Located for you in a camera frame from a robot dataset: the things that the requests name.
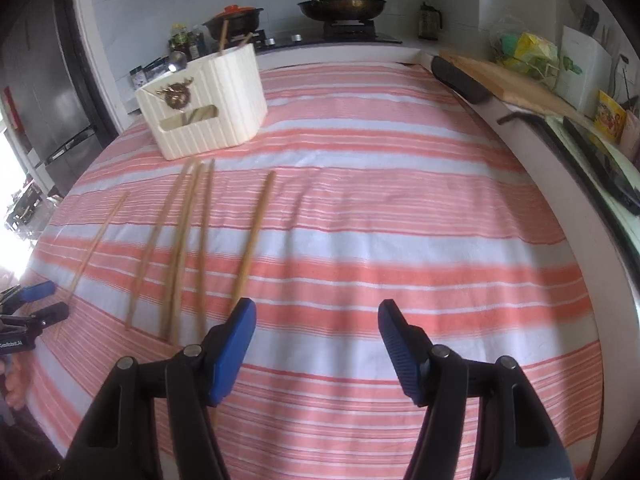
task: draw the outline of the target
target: orange lid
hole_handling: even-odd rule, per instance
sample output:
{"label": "orange lid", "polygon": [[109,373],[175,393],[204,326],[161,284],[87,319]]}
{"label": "orange lid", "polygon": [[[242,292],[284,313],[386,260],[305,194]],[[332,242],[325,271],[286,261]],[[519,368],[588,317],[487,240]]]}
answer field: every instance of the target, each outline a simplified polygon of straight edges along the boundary
{"label": "orange lid", "polygon": [[225,7],[225,12],[220,12],[220,14],[216,14],[214,18],[219,18],[220,16],[227,16],[228,14],[235,14],[236,12],[242,12],[243,10],[255,10],[255,7],[238,7],[237,5],[229,5]]}

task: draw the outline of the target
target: pink and white striped cloth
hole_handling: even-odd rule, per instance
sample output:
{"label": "pink and white striped cloth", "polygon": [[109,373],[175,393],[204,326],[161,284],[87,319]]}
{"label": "pink and white striped cloth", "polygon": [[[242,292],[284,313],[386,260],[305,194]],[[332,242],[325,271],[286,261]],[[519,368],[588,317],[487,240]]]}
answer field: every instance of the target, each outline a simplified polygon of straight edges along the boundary
{"label": "pink and white striped cloth", "polygon": [[[234,480],[402,478],[424,410],[403,394],[378,334],[394,298],[410,323],[466,358],[513,355],[542,398],[578,477],[602,400],[596,325],[556,218],[493,131],[420,67],[318,64],[262,74],[269,113],[251,142],[216,157],[207,320],[222,322],[262,183],[277,178],[245,290],[258,327],[218,410]],[[174,348],[157,338],[174,203],[126,331],[129,291],[183,160],[164,160],[144,122],[104,151],[39,240],[25,281],[63,299],[92,238],[130,197],[92,255],[60,337],[35,351],[31,410],[65,452],[108,371]],[[204,183],[194,206],[181,342],[195,342]],[[478,403],[469,402],[457,478],[468,478]],[[166,478],[176,478],[158,403]]]}

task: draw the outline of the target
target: white container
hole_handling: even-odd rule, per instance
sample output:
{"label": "white container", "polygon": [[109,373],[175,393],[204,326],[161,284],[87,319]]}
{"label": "white container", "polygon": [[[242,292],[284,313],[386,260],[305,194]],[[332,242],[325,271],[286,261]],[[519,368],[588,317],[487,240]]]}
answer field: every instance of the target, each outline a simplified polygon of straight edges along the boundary
{"label": "white container", "polygon": [[[190,78],[191,100],[181,110],[169,107],[164,95],[157,94]],[[247,142],[267,114],[251,44],[196,59],[184,70],[139,88],[136,98],[167,160]]]}
{"label": "white container", "polygon": [[610,73],[611,56],[601,44],[586,34],[565,27],[556,94],[593,119],[598,106],[598,90],[607,93]]}

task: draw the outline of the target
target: hand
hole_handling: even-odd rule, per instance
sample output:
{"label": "hand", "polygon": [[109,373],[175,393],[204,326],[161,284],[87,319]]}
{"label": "hand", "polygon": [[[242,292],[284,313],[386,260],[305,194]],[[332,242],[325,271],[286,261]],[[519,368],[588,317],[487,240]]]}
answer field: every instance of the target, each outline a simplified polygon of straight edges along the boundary
{"label": "hand", "polygon": [[[11,369],[4,380],[4,386],[7,389],[6,403],[14,410],[24,408],[26,402],[26,394],[31,384],[31,352],[21,352],[14,354]],[[6,365],[4,361],[0,361],[0,374],[4,374]]]}

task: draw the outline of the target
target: pot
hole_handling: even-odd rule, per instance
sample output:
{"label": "pot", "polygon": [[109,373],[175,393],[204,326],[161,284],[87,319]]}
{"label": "pot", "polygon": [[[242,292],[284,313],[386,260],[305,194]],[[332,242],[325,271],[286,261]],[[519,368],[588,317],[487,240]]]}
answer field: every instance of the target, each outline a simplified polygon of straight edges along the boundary
{"label": "pot", "polygon": [[354,20],[366,22],[382,13],[385,0],[308,0],[298,5],[302,13],[318,22]]}
{"label": "pot", "polygon": [[225,7],[224,12],[216,14],[208,22],[203,23],[209,29],[209,34],[214,40],[220,40],[222,24],[228,21],[226,38],[235,36],[246,36],[249,32],[255,32],[260,26],[260,11],[264,9],[254,9],[253,7],[238,7],[232,5]]}

